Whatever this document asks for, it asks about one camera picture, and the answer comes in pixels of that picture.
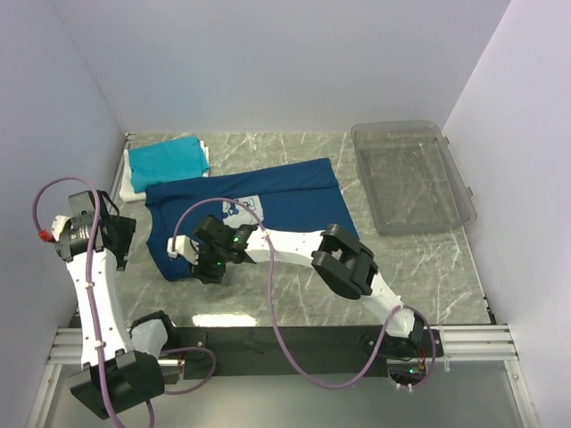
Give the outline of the dark blue t-shirt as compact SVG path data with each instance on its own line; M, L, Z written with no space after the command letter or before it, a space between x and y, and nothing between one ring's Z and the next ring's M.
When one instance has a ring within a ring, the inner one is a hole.
M168 240L174 234L192 235L208 215L233 228L260 220L273 230L314 232L337 224L358 234L328 158L153 185L145 205L152 215L146 244L170 282L189 273L185 260L169 257Z

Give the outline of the clear plastic bin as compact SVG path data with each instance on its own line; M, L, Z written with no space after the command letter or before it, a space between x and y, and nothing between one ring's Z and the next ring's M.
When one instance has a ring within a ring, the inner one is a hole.
M441 233L475 223L473 193L433 122L358 124L351 138L379 235Z

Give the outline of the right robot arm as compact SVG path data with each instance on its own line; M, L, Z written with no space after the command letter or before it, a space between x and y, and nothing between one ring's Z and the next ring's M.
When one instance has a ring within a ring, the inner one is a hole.
M189 273L204 284L219 284L228 263L276 262L313 268L328 288L348 300L361 300L381 322L387 321L380 350L387 357L412 358L423 344L424 323L406 309L382 277L373 251L337 224L314 232L277 231L255 225L228 226L209 215L194 230L195 242L176 238Z

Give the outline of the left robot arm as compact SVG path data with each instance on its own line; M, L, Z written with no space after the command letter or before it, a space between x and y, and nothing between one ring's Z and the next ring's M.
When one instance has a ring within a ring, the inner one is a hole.
M52 224L55 249L75 287L82 332L81 369L71 394L105 420L165 391L159 358L172 356L178 336L169 316L153 312L126 325L116 280L136 231L133 218L110 213L107 193L70 196L71 217Z

